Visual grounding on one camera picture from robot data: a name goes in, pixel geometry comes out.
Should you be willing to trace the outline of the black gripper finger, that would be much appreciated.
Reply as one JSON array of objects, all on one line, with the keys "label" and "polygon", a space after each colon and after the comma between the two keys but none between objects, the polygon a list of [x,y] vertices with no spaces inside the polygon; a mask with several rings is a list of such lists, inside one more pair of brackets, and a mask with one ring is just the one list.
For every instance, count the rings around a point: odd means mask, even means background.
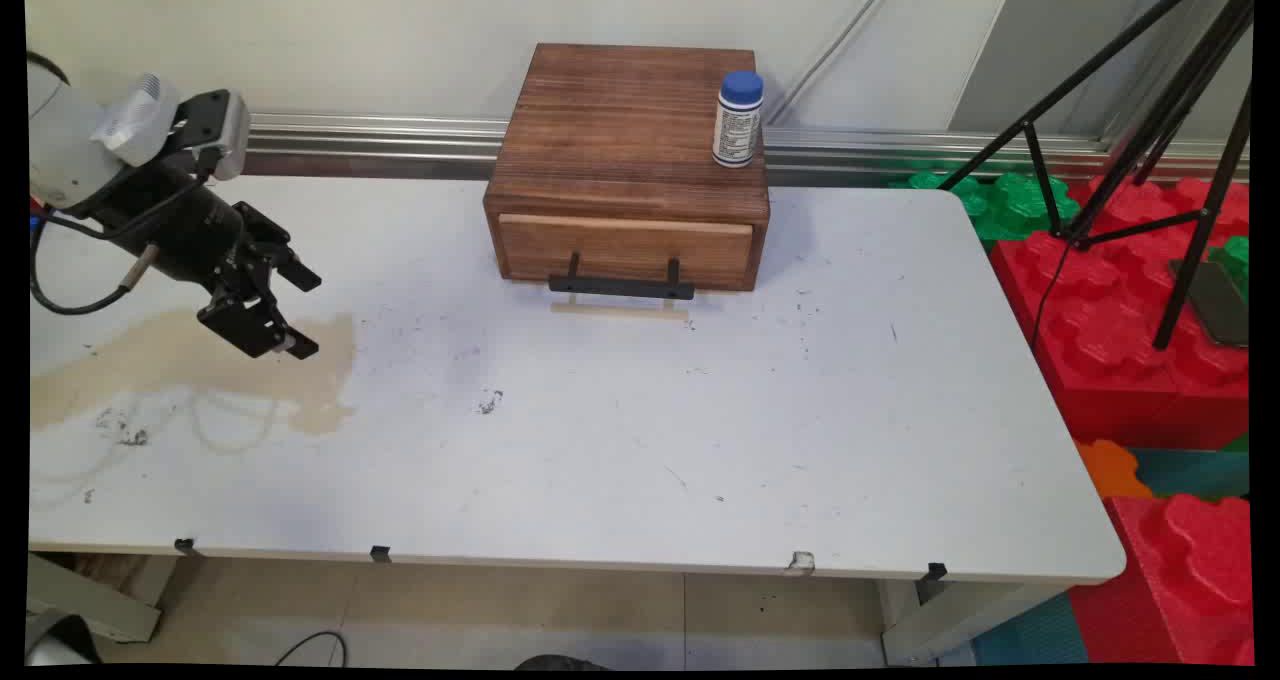
[{"label": "black gripper finger", "polygon": [[250,204],[238,204],[247,257],[257,260],[302,292],[320,287],[321,278],[291,247],[291,233]]},{"label": "black gripper finger", "polygon": [[257,298],[250,302],[233,291],[220,289],[196,318],[210,332],[251,359],[268,352],[308,359],[319,351],[315,341],[282,316],[275,300]]}]

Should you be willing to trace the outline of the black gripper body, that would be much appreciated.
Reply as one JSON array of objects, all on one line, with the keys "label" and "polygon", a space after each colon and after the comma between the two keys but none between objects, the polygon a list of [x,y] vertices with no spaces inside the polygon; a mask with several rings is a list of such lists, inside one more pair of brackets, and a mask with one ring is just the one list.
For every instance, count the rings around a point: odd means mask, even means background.
[{"label": "black gripper body", "polygon": [[155,245],[154,266],[161,274],[197,284],[211,296],[220,289],[242,297],[257,295],[251,279],[270,277],[271,266],[247,257],[238,214],[238,204],[246,202],[229,205],[206,184],[184,191],[195,178],[164,164],[123,177],[99,192],[99,224],[115,232],[145,214],[148,219],[111,243],[131,254]]}]

